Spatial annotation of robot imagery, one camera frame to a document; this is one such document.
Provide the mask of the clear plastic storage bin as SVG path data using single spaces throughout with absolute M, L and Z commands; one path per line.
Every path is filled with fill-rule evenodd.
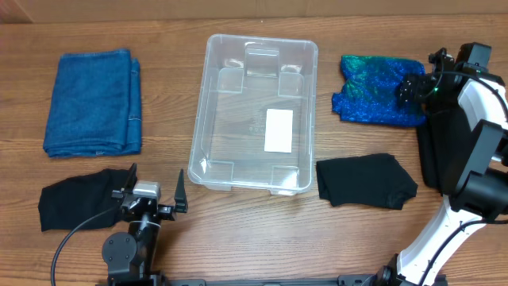
M 309 191 L 318 47 L 313 41 L 214 34 L 207 41 L 189 179 L 217 191 Z M 264 151 L 267 109 L 293 110 L 291 153 Z

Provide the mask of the blue green sequin cloth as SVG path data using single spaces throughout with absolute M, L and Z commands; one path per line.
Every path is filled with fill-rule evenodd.
M 421 106 L 399 103 L 397 95 L 405 75 L 425 72 L 422 63 L 386 56 L 344 55 L 340 70 L 344 85 L 333 94 L 332 111 L 342 121 L 403 127 L 425 123 Z

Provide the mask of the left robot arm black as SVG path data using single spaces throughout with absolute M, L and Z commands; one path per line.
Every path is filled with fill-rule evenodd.
M 179 172 L 172 205 L 160 203 L 160 184 L 138 180 L 133 164 L 124 186 L 112 193 L 118 199 L 120 220 L 129 224 L 126 232 L 109 236 L 102 246 L 108 268 L 108 285 L 168 285 L 161 271 L 152 269 L 161 222 L 175 221 L 188 210 L 184 171 Z

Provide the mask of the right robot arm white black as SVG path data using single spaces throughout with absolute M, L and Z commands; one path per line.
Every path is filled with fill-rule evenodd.
M 433 71 L 408 74 L 396 95 L 399 105 L 423 107 L 418 127 L 422 173 L 442 195 L 437 213 L 418 237 L 366 285 L 445 285 L 440 270 L 477 230 L 503 225 L 507 174 L 506 85 L 487 68 L 491 47 L 462 44 L 457 56 L 441 48 L 429 54 Z

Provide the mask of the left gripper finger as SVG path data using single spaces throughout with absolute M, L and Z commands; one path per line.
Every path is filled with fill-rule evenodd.
M 137 182 L 137 164 L 133 163 L 129 169 L 126 181 L 121 188 L 124 193 L 132 193 Z
M 182 169 L 179 172 L 179 178 L 175 189 L 174 200 L 175 200 L 175 212 L 187 213 L 188 202 L 184 186 L 184 171 Z

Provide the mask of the small black cloth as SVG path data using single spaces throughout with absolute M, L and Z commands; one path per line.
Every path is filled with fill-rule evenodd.
M 418 189 L 409 173 L 388 153 L 320 160 L 316 173 L 319 197 L 334 207 L 363 204 L 401 210 Z

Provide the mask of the large black garment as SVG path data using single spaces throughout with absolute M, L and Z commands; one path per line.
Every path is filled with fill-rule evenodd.
M 467 116 L 460 107 L 441 110 L 416 130 L 424 183 L 441 193 L 448 166 L 471 133 Z

